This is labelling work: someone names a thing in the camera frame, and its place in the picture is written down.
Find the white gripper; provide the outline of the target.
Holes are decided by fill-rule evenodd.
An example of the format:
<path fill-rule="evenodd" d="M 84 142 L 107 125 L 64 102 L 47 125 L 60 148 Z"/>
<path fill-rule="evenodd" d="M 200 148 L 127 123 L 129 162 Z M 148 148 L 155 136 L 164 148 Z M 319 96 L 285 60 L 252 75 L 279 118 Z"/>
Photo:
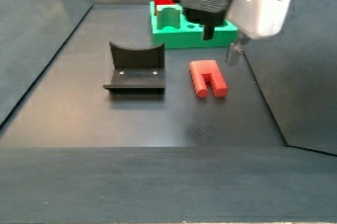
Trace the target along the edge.
<path fill-rule="evenodd" d="M 252 39 L 272 37 L 281 31 L 291 0 L 233 0 L 227 19 L 243 32 L 229 44 L 225 62 L 239 64 L 244 46 Z M 223 15 L 208 15 L 203 21 L 203 39 L 213 39 L 215 28 L 224 23 Z"/>

